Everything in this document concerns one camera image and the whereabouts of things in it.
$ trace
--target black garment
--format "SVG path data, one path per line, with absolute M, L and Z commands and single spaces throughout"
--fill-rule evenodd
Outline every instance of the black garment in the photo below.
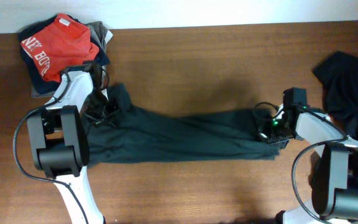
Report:
M 34 34 L 40 32 L 41 30 L 43 30 L 45 27 L 49 26 L 51 23 L 54 22 L 56 17 L 57 16 L 53 16 L 50 19 L 47 19 L 47 20 L 41 21 L 41 22 L 37 22 L 37 23 L 32 24 L 29 27 L 25 28 L 18 35 L 19 42 L 26 40 L 27 38 L 33 36 Z M 94 61 L 102 66 L 109 64 L 110 60 L 109 60 L 108 56 L 106 55 L 106 53 L 104 52 L 104 50 L 98 44 L 98 41 L 94 40 L 91 37 L 91 42 L 99 47 L 99 52 L 96 55 Z M 20 47 L 20 54 L 21 54 L 23 61 L 27 65 L 27 69 L 28 69 L 29 75 L 31 77 L 31 82 L 38 93 L 44 94 L 44 93 L 48 93 L 48 92 L 57 90 L 60 83 L 55 82 L 55 81 L 46 82 L 41 77 L 41 75 L 38 71 L 38 68 L 35 66 L 34 60 L 32 58 L 30 58 L 29 55 L 27 55 L 27 53 L 23 50 L 22 47 Z
M 278 148 L 256 140 L 251 110 L 169 118 L 132 105 L 123 84 L 109 87 L 108 96 L 117 100 L 121 111 L 113 122 L 116 128 L 95 128 L 82 117 L 91 165 L 274 159 L 278 155 Z
M 358 140 L 358 58 L 336 52 L 313 73 L 327 90 L 324 109 Z

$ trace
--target white wall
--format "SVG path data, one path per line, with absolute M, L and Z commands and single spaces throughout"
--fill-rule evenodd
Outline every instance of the white wall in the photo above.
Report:
M 112 29 L 358 20 L 356 0 L 0 0 L 0 33 L 64 12 Z

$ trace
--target wooden table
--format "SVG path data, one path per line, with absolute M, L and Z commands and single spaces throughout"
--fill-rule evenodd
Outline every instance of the wooden table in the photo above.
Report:
M 358 56 L 358 22 L 318 22 L 177 29 L 113 30 L 108 43 L 113 82 L 135 105 L 169 116 L 282 102 L 306 88 L 321 107 L 311 69 L 342 50 Z M 0 34 L 0 223 L 70 223 L 52 184 L 26 179 L 12 157 L 20 118 L 47 99 L 30 98 L 30 80 L 14 34 Z M 89 170 L 108 223 L 218 223 L 271 218 L 298 206 L 290 169 L 306 142 L 292 141 L 275 161 L 100 164 Z M 24 167 L 37 175 L 27 128 L 19 136 Z M 311 197 L 310 157 L 298 167 L 301 196 Z

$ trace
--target clothing tag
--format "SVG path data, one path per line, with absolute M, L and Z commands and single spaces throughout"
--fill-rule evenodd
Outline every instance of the clothing tag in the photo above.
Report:
M 59 22 L 60 22 L 61 24 L 63 24 L 63 25 L 66 25 L 66 26 L 70 25 L 70 21 L 67 21 L 67 20 L 65 20 L 65 19 L 63 19 L 63 18 L 60 18 L 60 19 L 59 19 Z

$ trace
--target red shirt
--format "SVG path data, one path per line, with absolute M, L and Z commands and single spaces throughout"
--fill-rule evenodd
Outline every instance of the red shirt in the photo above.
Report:
M 45 81 L 60 82 L 60 70 L 93 60 L 99 47 L 91 43 L 90 29 L 60 13 L 53 23 L 21 42 Z

